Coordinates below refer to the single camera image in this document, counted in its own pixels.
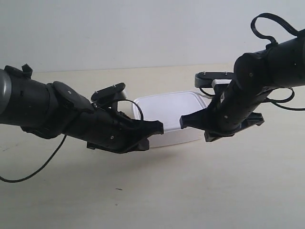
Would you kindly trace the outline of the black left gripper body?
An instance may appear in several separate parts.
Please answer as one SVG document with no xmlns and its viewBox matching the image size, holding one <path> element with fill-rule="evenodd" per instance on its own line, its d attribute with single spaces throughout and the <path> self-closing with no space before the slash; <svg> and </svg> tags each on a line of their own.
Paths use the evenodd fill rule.
<svg viewBox="0 0 305 229">
<path fill-rule="evenodd" d="M 143 151 L 140 121 L 112 109 L 80 111 L 66 127 L 66 135 L 86 141 L 91 149 L 117 154 Z"/>
</svg>

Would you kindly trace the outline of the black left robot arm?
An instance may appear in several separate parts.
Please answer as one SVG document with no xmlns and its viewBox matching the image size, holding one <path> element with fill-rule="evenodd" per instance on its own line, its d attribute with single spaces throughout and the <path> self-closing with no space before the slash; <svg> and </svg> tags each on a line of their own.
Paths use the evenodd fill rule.
<svg viewBox="0 0 305 229">
<path fill-rule="evenodd" d="M 28 65 L 0 72 L 0 122 L 43 139 L 67 135 L 89 149 L 124 154 L 149 149 L 149 137 L 164 133 L 160 121 L 132 119 L 118 110 L 125 84 L 96 91 L 90 99 L 59 81 L 41 83 Z"/>
</svg>

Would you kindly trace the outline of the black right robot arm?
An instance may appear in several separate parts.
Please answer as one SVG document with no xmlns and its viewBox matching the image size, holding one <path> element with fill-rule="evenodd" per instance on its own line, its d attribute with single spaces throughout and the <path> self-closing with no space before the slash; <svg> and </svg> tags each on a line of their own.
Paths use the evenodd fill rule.
<svg viewBox="0 0 305 229">
<path fill-rule="evenodd" d="M 305 84 L 305 36 L 269 44 L 266 49 L 241 55 L 234 71 L 199 72 L 195 87 L 213 88 L 209 105 L 180 118 L 182 129 L 193 127 L 204 131 L 207 142 L 231 137 L 253 125 L 264 122 L 254 110 L 275 89 Z"/>
</svg>

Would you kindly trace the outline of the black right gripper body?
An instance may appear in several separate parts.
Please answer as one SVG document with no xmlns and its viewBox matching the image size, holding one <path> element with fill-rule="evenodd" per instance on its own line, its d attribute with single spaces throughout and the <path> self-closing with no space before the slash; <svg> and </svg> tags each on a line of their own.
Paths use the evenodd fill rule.
<svg viewBox="0 0 305 229">
<path fill-rule="evenodd" d="M 263 87 L 256 94 L 242 91 L 234 81 L 229 84 L 213 81 L 213 84 L 215 97 L 209 105 L 212 109 L 210 123 L 213 125 L 210 130 L 236 134 L 264 123 L 263 115 L 255 113 L 254 110 L 276 89 L 275 87 Z"/>
</svg>

